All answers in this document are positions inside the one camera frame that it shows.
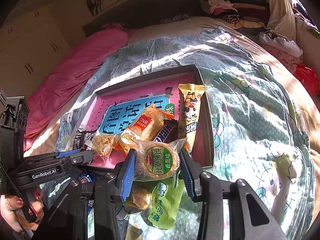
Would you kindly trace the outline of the left hand red nails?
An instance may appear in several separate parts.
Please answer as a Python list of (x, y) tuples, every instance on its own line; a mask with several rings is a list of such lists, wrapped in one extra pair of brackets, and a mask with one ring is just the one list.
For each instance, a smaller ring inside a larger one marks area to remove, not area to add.
[(44, 217), (42, 190), (39, 187), (36, 187), (33, 196), (35, 201), (32, 202), (30, 206), (35, 212), (37, 219), (36, 222), (29, 223), (25, 218), (16, 213), (16, 211), (20, 210), (24, 205), (22, 198), (8, 194), (1, 195), (1, 217), (9, 228), (17, 233), (20, 233), (22, 228), (27, 230), (36, 230)]

